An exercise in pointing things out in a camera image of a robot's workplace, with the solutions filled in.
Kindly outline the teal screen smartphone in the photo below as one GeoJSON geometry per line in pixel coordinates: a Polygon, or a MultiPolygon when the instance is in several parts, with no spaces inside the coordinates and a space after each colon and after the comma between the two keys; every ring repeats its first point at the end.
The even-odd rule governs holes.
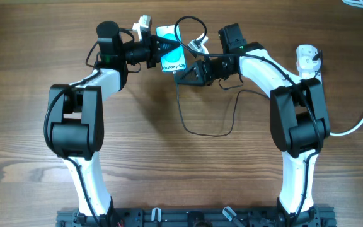
{"type": "MultiPolygon", "coordinates": [[[[172,41],[177,41],[175,37],[175,26],[159,26],[156,28],[156,35],[172,41]]],[[[161,57],[161,68],[164,73],[182,71],[187,68],[184,49],[178,46],[176,49],[161,57]]]]}

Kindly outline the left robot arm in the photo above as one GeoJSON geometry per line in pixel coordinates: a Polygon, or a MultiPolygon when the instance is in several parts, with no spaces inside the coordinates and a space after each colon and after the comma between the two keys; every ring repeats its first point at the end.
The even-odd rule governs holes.
{"type": "Polygon", "coordinates": [[[66,164],[79,199],[77,209],[57,213],[57,226],[124,225],[101,172],[103,102],[122,90],[130,74],[129,64],[146,62],[154,67],[162,56],[179,48],[181,40],[177,26],[171,27],[175,39],[153,35],[149,25],[136,23],[133,29],[139,37],[123,42],[121,34],[132,35],[132,31],[114,21],[100,23],[94,44],[99,52],[90,65],[91,74],[75,83],[50,87],[43,123],[45,143],[66,164]]]}

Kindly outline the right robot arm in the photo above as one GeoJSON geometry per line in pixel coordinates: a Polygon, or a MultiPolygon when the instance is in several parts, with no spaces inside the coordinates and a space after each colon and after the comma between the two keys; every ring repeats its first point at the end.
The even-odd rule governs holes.
{"type": "Polygon", "coordinates": [[[239,74],[252,80],[270,99],[270,133],[283,157],[282,190],[277,210],[281,226],[321,226],[325,221],[311,195],[316,159],[330,135],[330,121],[320,77],[295,75],[275,62],[258,42],[247,43],[238,24],[219,30],[222,54],[201,53],[176,84],[210,85],[239,74]]]}

